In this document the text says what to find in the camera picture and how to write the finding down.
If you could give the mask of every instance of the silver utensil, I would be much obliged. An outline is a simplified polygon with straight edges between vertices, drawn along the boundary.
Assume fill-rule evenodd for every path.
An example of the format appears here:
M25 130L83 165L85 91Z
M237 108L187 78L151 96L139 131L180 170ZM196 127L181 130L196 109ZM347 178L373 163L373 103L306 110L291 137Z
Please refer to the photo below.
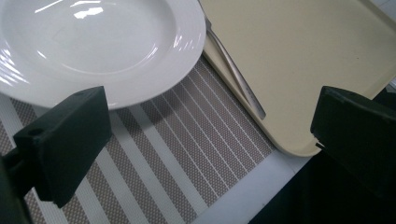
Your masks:
M239 89L244 94L244 96L247 99L247 101L250 104L250 106L257 113L257 115L259 115L260 119L264 119L266 114L265 114L264 109L262 108L262 105L257 100L256 96L253 93L253 90L249 87L248 83L245 81L244 77L242 76L242 74L239 71L239 69L236 66L236 64L233 62L233 59L231 58L230 54L227 52L227 50L221 44L221 41L219 40L219 38L213 32L213 30L212 30L212 22L210 22L210 20L207 18L206 14L205 14L205 11L204 11L204 8L202 7L202 4L201 4L200 0L198 0L198 3L201 5L202 11L204 12L204 15L205 15L206 32L207 32L207 34L209 35L209 37L212 38L212 40L214 40L215 44L220 49L221 55L226 60L229 68L231 69L233 77L235 78L236 83L238 84Z

